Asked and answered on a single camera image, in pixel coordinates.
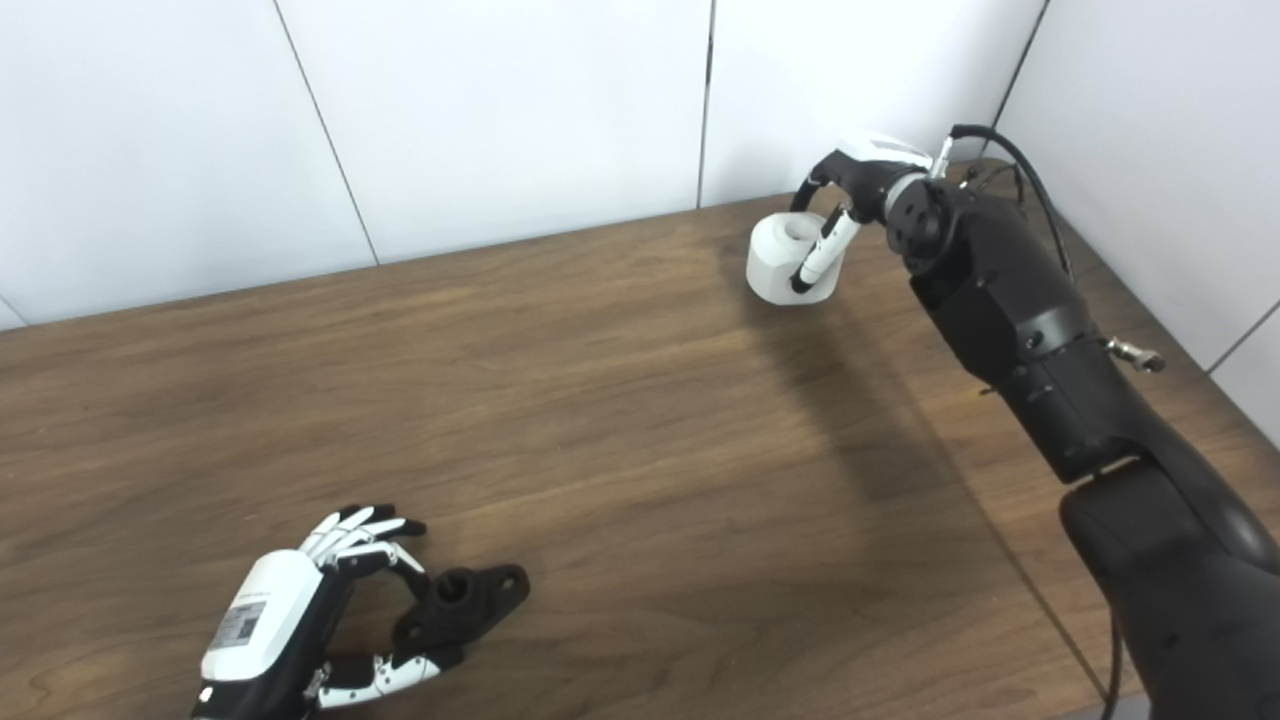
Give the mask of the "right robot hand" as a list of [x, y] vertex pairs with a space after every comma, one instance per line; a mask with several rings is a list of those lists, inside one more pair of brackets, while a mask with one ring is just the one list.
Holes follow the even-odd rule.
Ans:
[[794, 193], [788, 210], [801, 213], [817, 192], [835, 186], [847, 201], [835, 209], [790, 278], [795, 293], [808, 293], [823, 279], [868, 224], [883, 224], [895, 188], [933, 170], [936, 159], [887, 135], [854, 131], [822, 158]]

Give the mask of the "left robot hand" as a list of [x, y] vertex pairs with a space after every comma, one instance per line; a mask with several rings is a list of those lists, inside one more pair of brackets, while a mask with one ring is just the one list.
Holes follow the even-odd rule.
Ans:
[[294, 548], [261, 556], [236, 592], [200, 664], [195, 719], [311, 719], [366, 705], [461, 665], [458, 646], [425, 653], [330, 656], [328, 646], [360, 579], [380, 571], [412, 591], [426, 580], [401, 543], [421, 521], [390, 503], [347, 505]]

